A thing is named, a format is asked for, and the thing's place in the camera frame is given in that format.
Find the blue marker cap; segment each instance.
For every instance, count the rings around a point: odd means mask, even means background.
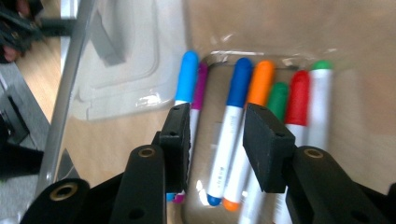
[[[174,200],[175,196],[176,196],[175,193],[166,193],[166,201],[172,202]]]
[[[227,105],[244,107],[253,65],[248,58],[241,58],[236,62],[228,93]]]
[[[218,206],[221,203],[221,198],[215,198],[207,194],[207,202],[212,206]]]
[[[198,77],[198,63],[198,54],[195,51],[189,50],[184,54],[178,74],[176,100],[192,103]]]

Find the purple marker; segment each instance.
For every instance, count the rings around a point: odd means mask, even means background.
[[[191,148],[190,148],[190,164],[189,164],[188,175],[190,175],[190,170],[191,170],[191,159],[192,159],[193,147],[195,142],[196,130],[198,126],[199,114],[202,109],[202,104],[204,103],[206,80],[207,80],[207,65],[204,63],[200,63],[198,68],[198,81],[197,81],[197,85],[195,86],[194,99],[192,101],[191,111],[190,111]],[[182,203],[184,201],[184,195],[185,195],[184,191],[179,193],[175,197],[173,202]]]

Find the orange marker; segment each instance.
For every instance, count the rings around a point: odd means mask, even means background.
[[[266,105],[274,79],[275,66],[270,61],[259,62],[253,72],[247,93],[247,103],[256,105]],[[230,176],[227,180],[222,203],[229,211],[238,210],[241,202],[242,190],[248,177],[249,162],[248,156],[242,145],[244,135],[245,120],[236,144],[236,151],[233,157]]]

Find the green marker cap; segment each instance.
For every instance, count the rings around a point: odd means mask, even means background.
[[[289,97],[289,86],[284,82],[277,82],[271,89],[267,108],[283,122],[286,113],[286,104]]]
[[[332,69],[332,64],[326,60],[317,61],[312,65],[312,70],[319,70],[319,69]]]

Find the wooden floor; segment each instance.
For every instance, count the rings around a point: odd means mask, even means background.
[[[44,0],[43,17],[60,17],[61,0]],[[35,42],[24,57],[16,61],[26,83],[48,121],[51,121],[61,79],[60,38]]]

